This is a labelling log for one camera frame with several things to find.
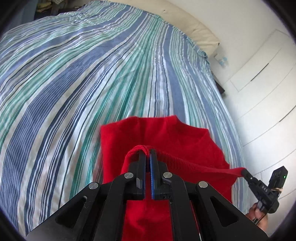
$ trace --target red fabric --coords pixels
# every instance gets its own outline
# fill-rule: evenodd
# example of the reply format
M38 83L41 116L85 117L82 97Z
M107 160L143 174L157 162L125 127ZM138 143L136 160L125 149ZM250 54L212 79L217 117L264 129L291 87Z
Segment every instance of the red fabric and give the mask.
M229 169L224 155L207 129L188 126L176 116L130 117L101 127L104 183L127 172L143 150L147 157L156 149L157 159L184 181L209 182L231 201L231 186L243 168ZM167 200L151 200L150 177L146 178L146 199L128 201L122 240L172 240Z

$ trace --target hand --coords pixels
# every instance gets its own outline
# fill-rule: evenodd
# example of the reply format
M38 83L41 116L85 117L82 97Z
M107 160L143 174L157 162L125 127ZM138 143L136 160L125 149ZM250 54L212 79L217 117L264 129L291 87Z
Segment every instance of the hand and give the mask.
M258 220L260 220L264 216L264 213L261 212L259 208L256 208L256 206L257 206L257 203L254 203L253 206L249 209L249 212L246 214L246 216L250 220L253 220L254 218L257 218ZM261 228L264 232L266 232L267 225L268 225L268 218L267 218L267 215L266 215L259 222L258 227Z

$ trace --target white wall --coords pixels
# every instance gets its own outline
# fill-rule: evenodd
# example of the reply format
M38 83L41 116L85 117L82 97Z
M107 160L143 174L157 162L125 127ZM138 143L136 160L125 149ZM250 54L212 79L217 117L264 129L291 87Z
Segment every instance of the white wall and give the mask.
M287 30L261 0L168 0L205 24L219 39L218 52L228 58L221 67L209 58L211 69L221 84L236 73L278 29Z

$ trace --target blue and green striped bedding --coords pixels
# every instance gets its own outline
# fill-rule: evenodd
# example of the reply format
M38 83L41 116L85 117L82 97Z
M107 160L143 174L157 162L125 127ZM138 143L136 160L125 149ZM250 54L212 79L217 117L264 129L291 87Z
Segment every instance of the blue and green striped bedding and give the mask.
M10 30L0 42L0 208L27 234L102 181L101 125L174 114L244 166L206 54L161 17L93 1ZM233 202L248 209L243 180Z

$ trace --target beige pillow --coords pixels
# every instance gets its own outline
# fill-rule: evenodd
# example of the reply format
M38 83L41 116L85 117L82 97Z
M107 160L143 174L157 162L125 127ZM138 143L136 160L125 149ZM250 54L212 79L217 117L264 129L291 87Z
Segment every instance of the beige pillow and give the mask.
M166 0L113 0L161 16L189 36L208 56L213 54L219 39L200 21Z

